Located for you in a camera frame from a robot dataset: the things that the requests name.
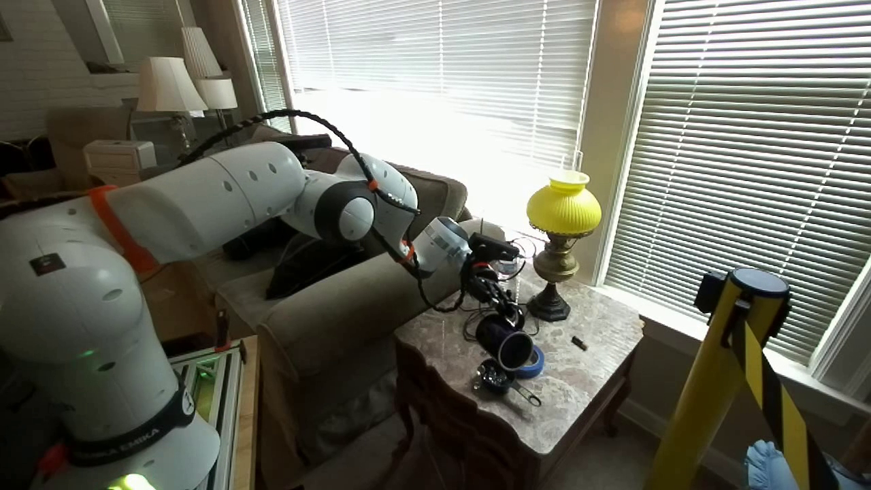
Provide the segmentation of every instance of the cable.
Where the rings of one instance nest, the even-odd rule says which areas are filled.
[[[506,279],[520,276],[523,270],[524,270],[524,259],[520,259],[520,267]]]
[[[317,116],[317,113],[313,113],[313,110],[274,108],[274,110],[261,110],[261,113],[255,113],[255,116],[240,120],[235,124],[212,132],[206,142],[201,142],[201,143],[193,147],[188,155],[181,155],[181,157],[180,157],[180,166],[184,166],[184,162],[189,162],[189,159],[197,159],[197,157],[201,157],[208,147],[215,147],[218,142],[222,142],[222,139],[229,139],[229,135],[234,135],[234,132],[240,132],[240,129],[244,129],[244,128],[253,128],[253,124],[259,124],[259,121],[264,121],[264,120],[274,120],[274,116],[302,116],[302,120],[313,120],[313,121],[323,124],[329,132],[335,132],[335,135],[347,147],[347,153],[354,155],[362,177],[367,180],[367,187],[370,187],[372,195],[384,197],[384,202],[385,202],[389,207],[393,207],[393,208],[408,211],[411,218],[418,215],[416,207],[408,207],[408,204],[397,202],[393,195],[384,193],[381,184],[377,184],[377,180],[372,177],[372,169],[370,169],[370,166],[362,159],[362,155],[355,153],[354,142],[350,142],[343,129],[336,129],[329,120],[323,120],[323,116]],[[393,245],[389,245],[385,236],[384,236],[374,225],[372,225],[372,236],[374,236],[377,245],[384,245],[385,252],[389,252],[393,260],[399,260],[412,276],[418,274],[418,270],[411,270],[408,259],[404,259]]]
[[[453,309],[459,309],[459,304],[463,304],[463,300],[464,300],[464,279],[463,279],[463,276],[464,276],[464,274],[459,271],[459,297],[453,300],[453,304],[441,306],[441,304],[436,304],[436,302],[426,297],[426,291],[425,291],[425,276],[422,276],[422,274],[412,274],[418,300],[422,300],[429,309],[437,309],[437,312],[453,312]]]

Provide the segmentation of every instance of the table top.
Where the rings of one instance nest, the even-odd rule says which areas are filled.
[[[531,270],[528,263],[520,274],[523,302],[543,289]],[[543,350],[543,372],[520,383],[540,398],[540,406],[531,406],[517,388],[504,400],[478,400],[470,392],[472,369],[486,359],[478,342],[463,336],[463,325],[472,332],[482,319],[482,304],[470,297],[453,312],[416,315],[397,330],[397,339],[416,349],[453,392],[504,419],[528,449],[548,453],[642,339],[642,320],[625,304],[572,279],[557,282],[557,291],[572,304],[565,320],[524,320],[524,332]],[[572,334],[588,342],[588,350],[577,349]]]

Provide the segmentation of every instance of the marble side table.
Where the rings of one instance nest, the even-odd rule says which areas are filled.
[[[524,267],[520,300],[540,291],[543,279]],[[426,309],[393,332],[397,411],[404,441],[412,438],[411,407],[450,453],[464,463],[464,486],[536,486],[548,467],[582,438],[596,419],[608,419],[627,395],[631,354],[642,320],[625,304],[580,282],[561,282],[572,304],[565,320],[524,320],[543,350],[543,372],[520,381],[540,398],[531,406],[517,388],[504,400],[470,392],[472,369],[486,350],[463,336],[482,319],[482,304],[464,297],[453,312]]]

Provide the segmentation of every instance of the white blinds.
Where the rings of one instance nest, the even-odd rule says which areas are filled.
[[[807,362],[871,252],[871,1],[664,0],[606,282],[691,312],[705,270],[791,282]]]
[[[294,106],[362,153],[459,177],[472,211],[524,219],[536,174],[573,162],[593,0],[278,4]]]

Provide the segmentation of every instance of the table lamp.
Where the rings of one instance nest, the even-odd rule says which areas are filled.
[[[201,27],[181,27],[184,64],[193,78],[222,75],[218,57]]]
[[[532,259],[532,267],[546,285],[524,304],[536,319],[561,320],[572,312],[554,282],[569,279],[577,271],[572,246],[600,219],[600,207],[585,187],[588,183],[589,177],[582,170],[563,170],[528,197],[528,223],[546,234],[543,251]]]
[[[235,89],[229,75],[196,78],[197,94],[206,101],[212,110],[219,116],[219,128],[225,128],[222,113],[235,108]]]
[[[135,110],[169,110],[181,135],[181,148],[193,147],[189,110],[203,110],[206,102],[193,86],[181,57],[150,57],[139,74]]]

